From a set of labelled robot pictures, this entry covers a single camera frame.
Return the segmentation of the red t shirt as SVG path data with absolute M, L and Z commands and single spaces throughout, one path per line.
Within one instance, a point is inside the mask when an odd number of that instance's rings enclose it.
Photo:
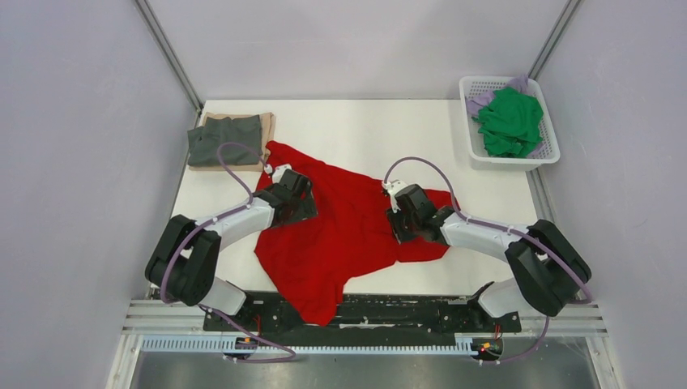
M 416 238 L 400 244 L 380 180 L 328 165 L 285 143 L 270 141 L 269 163 L 289 164 L 313 183 L 317 216 L 259 234 L 254 253 L 279 294 L 301 318 L 326 326 L 354 277 L 397 262 L 440 259 L 447 246 Z

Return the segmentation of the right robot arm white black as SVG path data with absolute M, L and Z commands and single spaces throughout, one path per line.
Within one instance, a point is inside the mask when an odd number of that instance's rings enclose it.
M 438 208 L 417 184 L 385 182 L 390 198 L 386 217 L 398 243 L 418 237 L 444 246 L 465 248 L 500 259 L 510 279 L 490 282 L 470 298 L 467 317 L 479 331 L 487 331 L 501 317 L 523 310 L 557 316 L 576 300 L 591 279 L 591 269 L 558 227 L 548 220 L 530 226 L 509 226 L 479 220 L 455 210 Z

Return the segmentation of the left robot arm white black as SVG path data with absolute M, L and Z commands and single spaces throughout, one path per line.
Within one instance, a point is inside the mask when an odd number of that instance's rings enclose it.
M 253 233 L 314 218 L 313 183 L 290 165 L 268 176 L 272 183 L 250 194 L 248 200 L 216 215 L 198 220 L 172 217 L 145 268 L 145 278 L 160 288 L 166 301 L 211 308 L 235 330 L 254 321 L 246 292 L 216 277 L 220 252 Z

